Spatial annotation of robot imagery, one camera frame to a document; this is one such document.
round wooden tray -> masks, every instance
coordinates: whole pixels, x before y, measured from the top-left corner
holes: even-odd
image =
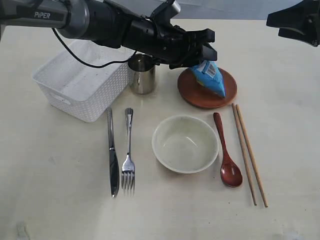
[[[225,98],[201,86],[191,70],[184,70],[178,78],[178,89],[183,99],[189,104],[202,108],[214,109],[228,105],[237,95],[237,83],[227,71],[219,68],[225,89]]]

metal cup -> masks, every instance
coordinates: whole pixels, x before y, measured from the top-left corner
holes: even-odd
[[[130,88],[136,94],[149,94],[155,89],[156,68],[152,58],[136,54],[128,61],[130,68]]]

white bowl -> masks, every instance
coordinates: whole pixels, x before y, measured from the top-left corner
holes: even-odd
[[[198,173],[217,158],[218,138],[201,119],[172,116],[162,121],[152,136],[154,155],[166,168],[182,174]]]

red spoon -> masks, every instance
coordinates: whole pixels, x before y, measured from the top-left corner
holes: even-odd
[[[224,128],[222,126],[220,114],[218,112],[215,112],[213,114],[213,119],[216,125],[216,129],[219,133],[223,151],[223,160],[220,171],[221,180],[229,187],[239,187],[242,184],[242,174],[238,166],[234,163],[234,161],[232,161],[231,157],[228,154],[224,136]]]

snack package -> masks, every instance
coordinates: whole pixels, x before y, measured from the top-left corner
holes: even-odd
[[[210,89],[218,96],[225,98],[224,79],[213,61],[205,60],[201,64],[189,68],[199,84]]]

